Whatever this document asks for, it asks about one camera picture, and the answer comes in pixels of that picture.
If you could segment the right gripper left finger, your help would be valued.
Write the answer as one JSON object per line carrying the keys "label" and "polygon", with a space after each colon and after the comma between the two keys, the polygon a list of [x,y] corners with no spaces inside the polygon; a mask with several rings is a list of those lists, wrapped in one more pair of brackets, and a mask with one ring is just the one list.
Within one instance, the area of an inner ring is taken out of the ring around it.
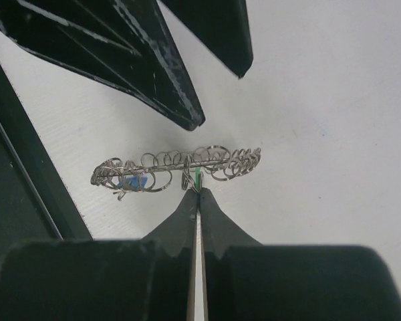
{"label": "right gripper left finger", "polygon": [[198,195],[141,239],[36,241],[0,264],[0,320],[192,320]]}

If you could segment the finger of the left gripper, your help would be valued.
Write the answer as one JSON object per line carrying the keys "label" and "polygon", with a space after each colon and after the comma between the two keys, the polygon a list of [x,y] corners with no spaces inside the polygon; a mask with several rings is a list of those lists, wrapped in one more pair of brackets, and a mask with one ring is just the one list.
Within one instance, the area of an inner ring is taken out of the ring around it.
{"label": "finger of the left gripper", "polygon": [[34,56],[139,99],[185,130],[205,122],[156,1],[0,0],[0,32]]}
{"label": "finger of the left gripper", "polygon": [[162,2],[236,77],[253,63],[247,4],[244,0]]}

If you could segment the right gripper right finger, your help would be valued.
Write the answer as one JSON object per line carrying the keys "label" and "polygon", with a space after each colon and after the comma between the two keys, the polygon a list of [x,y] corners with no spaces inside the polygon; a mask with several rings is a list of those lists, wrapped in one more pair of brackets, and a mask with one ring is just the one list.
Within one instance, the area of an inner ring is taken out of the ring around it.
{"label": "right gripper right finger", "polygon": [[359,245],[264,245],[199,196],[209,320],[401,320],[383,259]]}

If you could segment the metal disc with keyrings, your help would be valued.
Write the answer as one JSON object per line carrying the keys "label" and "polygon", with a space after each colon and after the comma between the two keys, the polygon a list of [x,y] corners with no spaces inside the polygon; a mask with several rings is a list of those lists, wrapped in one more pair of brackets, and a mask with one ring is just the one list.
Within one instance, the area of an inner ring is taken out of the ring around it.
{"label": "metal disc with keyrings", "polygon": [[209,176],[218,182],[230,181],[252,172],[261,161],[261,148],[238,148],[229,150],[220,145],[199,147],[194,151],[171,150],[167,152],[146,152],[139,162],[122,160],[118,157],[109,158],[99,164],[90,177],[90,184],[111,190],[118,200],[128,193],[117,190],[115,183],[123,173],[152,173],[156,177],[153,192],[161,192],[180,178],[180,188],[183,191],[195,189],[195,171],[200,167],[204,176]]}

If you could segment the green tag key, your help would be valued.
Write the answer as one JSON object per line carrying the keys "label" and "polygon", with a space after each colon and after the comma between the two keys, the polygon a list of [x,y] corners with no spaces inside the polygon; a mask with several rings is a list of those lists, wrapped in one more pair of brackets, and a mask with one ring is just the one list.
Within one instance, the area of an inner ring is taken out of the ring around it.
{"label": "green tag key", "polygon": [[196,168],[196,171],[195,171],[195,189],[196,189],[197,193],[199,193],[201,191],[202,185],[203,185],[203,173],[201,171],[201,168],[198,167],[198,168]]}

